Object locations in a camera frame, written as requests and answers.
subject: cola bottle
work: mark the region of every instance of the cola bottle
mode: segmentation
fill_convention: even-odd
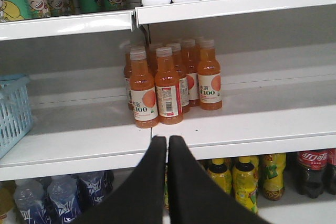
[[[336,194],[336,148],[328,149],[327,167],[324,172],[323,182],[325,189]]]
[[[295,184],[299,194],[315,199],[323,193],[322,178],[326,165],[327,150],[298,152]]]

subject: peach drink bottle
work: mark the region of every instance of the peach drink bottle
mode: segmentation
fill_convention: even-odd
[[[182,40],[182,61],[187,68],[187,80],[189,90],[190,107],[199,106],[200,96],[198,94],[198,78],[197,78],[197,55],[194,39]]]
[[[175,124],[183,120],[180,99],[180,78],[174,68],[170,47],[156,50],[158,70],[155,76],[159,120],[163,124]]]
[[[145,49],[130,52],[132,76],[130,79],[135,124],[151,128],[159,123],[154,78],[148,72]]]
[[[182,111],[183,113],[186,113],[190,110],[190,106],[189,106],[189,94],[188,94],[187,69],[182,64],[181,44],[171,43],[171,44],[167,44],[167,47],[171,47],[173,50],[174,66],[180,78],[180,93],[181,93]]]
[[[222,107],[221,66],[215,58],[213,39],[201,41],[201,61],[198,64],[199,98],[203,110],[218,110]]]

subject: basket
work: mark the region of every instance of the basket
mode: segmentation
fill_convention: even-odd
[[[24,74],[0,76],[0,158],[33,126]]]

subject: store shelf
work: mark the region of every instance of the store shelf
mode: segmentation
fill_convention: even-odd
[[[335,79],[222,90],[222,109],[191,108],[153,136],[183,136],[196,159],[336,147]]]
[[[143,25],[332,4],[336,0],[205,0],[137,7],[135,11],[137,25]]]
[[[135,167],[151,129],[125,100],[33,110],[35,126],[0,159],[0,181]]]
[[[0,24],[0,41],[133,30],[134,10],[32,19]]]

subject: red label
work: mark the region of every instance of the red label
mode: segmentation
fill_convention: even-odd
[[[336,148],[328,149],[328,163],[336,165]]]
[[[320,170],[327,165],[327,151],[298,152],[298,162],[312,170]]]

